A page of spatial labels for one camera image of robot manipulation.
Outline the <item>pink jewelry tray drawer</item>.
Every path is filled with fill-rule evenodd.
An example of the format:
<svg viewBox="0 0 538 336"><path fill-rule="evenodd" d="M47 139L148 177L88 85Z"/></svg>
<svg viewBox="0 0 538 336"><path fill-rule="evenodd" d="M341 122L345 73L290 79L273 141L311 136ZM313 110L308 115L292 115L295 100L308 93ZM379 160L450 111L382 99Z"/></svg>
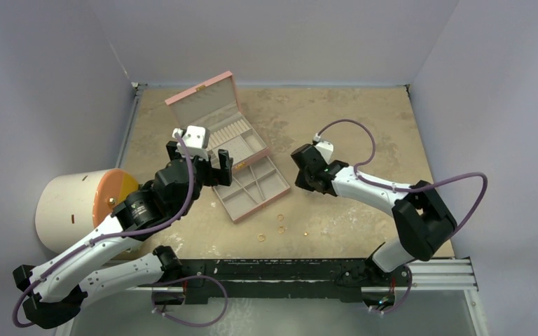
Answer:
<svg viewBox="0 0 538 336"><path fill-rule="evenodd" d="M218 185L214 192L230 219L239 223L283 197L290 189L274 162L263 157L233 173L232 183Z"/></svg>

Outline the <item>pink jewelry box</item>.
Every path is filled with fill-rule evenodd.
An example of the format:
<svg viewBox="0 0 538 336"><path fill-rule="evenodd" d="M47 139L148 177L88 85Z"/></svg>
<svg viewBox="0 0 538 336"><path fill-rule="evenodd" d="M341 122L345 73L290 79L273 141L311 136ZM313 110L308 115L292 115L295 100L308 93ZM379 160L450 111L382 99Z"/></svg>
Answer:
<svg viewBox="0 0 538 336"><path fill-rule="evenodd" d="M227 150L233 158L233 172L270 154L265 141L243 114L230 71L190 87L165 103L180 128L193 125L209 131L207 152L215 168L219 167L220 149Z"/></svg>

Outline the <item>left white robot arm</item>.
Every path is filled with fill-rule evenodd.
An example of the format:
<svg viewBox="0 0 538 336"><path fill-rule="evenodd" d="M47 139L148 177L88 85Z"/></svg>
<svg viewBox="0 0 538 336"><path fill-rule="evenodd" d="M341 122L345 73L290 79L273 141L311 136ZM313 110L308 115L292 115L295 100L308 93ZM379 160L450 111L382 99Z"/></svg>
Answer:
<svg viewBox="0 0 538 336"><path fill-rule="evenodd" d="M233 159L225 149L217 153L218 167L203 150L187 149L182 141L170 141L167 150L166 167L129 193L90 234L42 265L21 265L13 271L22 291L12 313L15 326L56 328L88 305L134 286L185 288L189 281L206 282L202 272L186 271L168 246L107 266L119 253L186 215L203 187L229 186L233 180Z"/></svg>

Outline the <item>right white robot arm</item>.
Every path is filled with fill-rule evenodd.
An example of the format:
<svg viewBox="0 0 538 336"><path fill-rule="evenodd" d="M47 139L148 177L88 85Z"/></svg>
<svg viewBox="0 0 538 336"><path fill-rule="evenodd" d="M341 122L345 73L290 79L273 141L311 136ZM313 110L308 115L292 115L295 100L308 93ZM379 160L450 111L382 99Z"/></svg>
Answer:
<svg viewBox="0 0 538 336"><path fill-rule="evenodd" d="M295 184L310 192L361 202L393 218L396 238L366 260L365 275L372 284L385 283L406 263L430 260L454 233L457 221L430 183L408 185L376 178L368 184L368 174L340 160L328 162L331 153L331 146L322 148L320 143L297 148L291 154L298 167Z"/></svg>

